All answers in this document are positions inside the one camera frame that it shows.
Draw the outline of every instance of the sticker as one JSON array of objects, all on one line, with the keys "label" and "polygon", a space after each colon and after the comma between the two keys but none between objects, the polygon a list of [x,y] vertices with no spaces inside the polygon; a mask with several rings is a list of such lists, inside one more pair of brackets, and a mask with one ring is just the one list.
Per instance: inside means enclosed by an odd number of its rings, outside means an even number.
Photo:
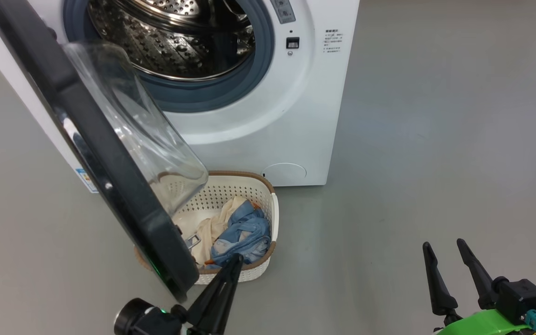
[{"label": "sticker", "polygon": [[281,24],[296,21],[295,13],[289,0],[272,0],[272,6]]},{"label": "sticker", "polygon": [[326,29],[322,53],[340,53],[342,51],[342,36],[342,33],[338,29]]},{"label": "sticker", "polygon": [[96,189],[96,186],[92,182],[92,179],[90,179],[90,176],[84,171],[84,169],[76,169],[76,173],[78,176],[80,176],[80,179],[86,185],[90,193],[98,193],[98,189]]}]

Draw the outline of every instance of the brown basket rim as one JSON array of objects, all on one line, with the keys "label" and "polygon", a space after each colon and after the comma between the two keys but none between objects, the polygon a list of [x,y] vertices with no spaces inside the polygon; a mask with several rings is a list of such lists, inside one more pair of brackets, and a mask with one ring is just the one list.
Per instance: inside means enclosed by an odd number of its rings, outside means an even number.
[{"label": "brown basket rim", "polygon": [[254,178],[255,180],[261,181],[266,187],[268,187],[268,191],[270,193],[275,193],[274,186],[270,184],[270,182],[264,178],[263,176],[260,176],[259,174],[254,174],[252,172],[243,172],[243,171],[210,171],[210,176],[235,176],[235,177],[247,177],[247,178]]},{"label": "brown basket rim", "polygon": [[[264,264],[265,261],[267,261],[268,258],[270,258],[270,256],[272,256],[272,253],[274,252],[275,248],[276,248],[276,241],[272,241],[270,243],[270,248],[268,248],[268,251],[266,252],[266,254],[264,256],[262,256],[262,258],[260,258],[259,261],[255,261],[252,264],[245,264],[243,266],[243,269],[241,269],[241,270],[242,271],[251,270],[251,269],[257,268],[260,265]],[[142,254],[140,254],[140,250],[138,250],[137,246],[134,246],[134,254],[136,256],[136,259],[138,260],[138,263],[140,263],[140,265],[142,265],[145,269],[147,269],[149,271],[153,270],[150,267],[150,265],[148,264],[148,262],[142,257]],[[215,274],[219,273],[220,270],[221,269],[198,269],[198,271],[200,272],[201,275],[215,275]]]},{"label": "brown basket rim", "polygon": [[[246,177],[246,178],[254,178],[255,180],[261,181],[266,187],[268,187],[268,191],[270,193],[275,193],[274,187],[270,182],[264,178],[263,176],[260,176],[259,174],[254,174],[252,172],[243,172],[243,171],[227,171],[227,170],[218,170],[218,171],[209,171],[208,175],[210,176],[236,176],[236,177]],[[270,248],[268,248],[268,251],[262,258],[260,258],[259,261],[255,261],[252,264],[245,264],[243,266],[242,271],[245,270],[251,270],[256,267],[259,267],[260,265],[264,264],[265,261],[272,256],[272,253],[274,252],[274,249],[276,248],[276,241],[272,241],[270,243]],[[148,264],[148,262],[142,257],[142,254],[140,254],[140,251],[138,250],[137,246],[134,246],[134,253],[136,256],[136,259],[138,260],[138,263],[140,263],[144,268],[148,269],[149,271],[152,271],[152,268]],[[213,275],[219,273],[221,269],[199,269],[200,275]]]}]

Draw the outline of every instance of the green robot part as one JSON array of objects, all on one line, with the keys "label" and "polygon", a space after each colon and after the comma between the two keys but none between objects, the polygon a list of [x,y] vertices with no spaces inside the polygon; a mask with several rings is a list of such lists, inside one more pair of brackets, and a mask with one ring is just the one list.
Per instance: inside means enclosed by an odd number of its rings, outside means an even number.
[{"label": "green robot part", "polygon": [[526,324],[513,325],[495,309],[482,310],[477,314],[458,320],[442,329],[438,335],[504,335],[518,334],[521,329],[530,329]]}]

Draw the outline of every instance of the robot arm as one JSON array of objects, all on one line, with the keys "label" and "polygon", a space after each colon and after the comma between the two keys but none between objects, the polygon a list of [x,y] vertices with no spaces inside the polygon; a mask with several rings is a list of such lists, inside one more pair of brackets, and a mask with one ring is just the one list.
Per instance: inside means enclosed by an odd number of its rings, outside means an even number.
[{"label": "robot arm", "polygon": [[432,312],[445,316],[439,335],[536,335],[536,286],[527,279],[510,282],[503,276],[491,280],[466,242],[457,240],[464,264],[469,267],[482,309],[468,318],[456,314],[458,307],[438,270],[438,259],[429,244],[423,244],[423,257],[429,284]]},{"label": "robot arm", "polygon": [[224,334],[243,263],[243,256],[235,254],[189,310],[174,305],[166,313],[140,298],[132,299],[115,318],[115,335],[178,335],[185,322],[192,325],[190,335]]}]

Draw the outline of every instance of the open door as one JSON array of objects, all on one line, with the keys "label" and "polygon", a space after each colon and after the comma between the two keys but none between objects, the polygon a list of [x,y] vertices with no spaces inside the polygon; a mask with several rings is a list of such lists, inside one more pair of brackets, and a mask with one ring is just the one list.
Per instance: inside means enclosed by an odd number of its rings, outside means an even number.
[{"label": "open door", "polygon": [[[176,299],[184,301],[199,275],[170,213],[203,187],[206,168],[137,76],[132,77],[133,69],[122,63],[119,47],[74,45],[64,52],[27,0],[0,0],[0,36],[32,78],[51,119],[126,233]],[[98,47],[106,53],[99,58]],[[91,58],[86,58],[85,67],[77,66],[83,55]],[[100,72],[87,78],[88,66]],[[119,71],[119,82],[102,78],[109,70],[106,66]],[[181,188],[173,193],[159,190],[157,182],[177,175],[173,171],[179,169],[189,174]]]}]

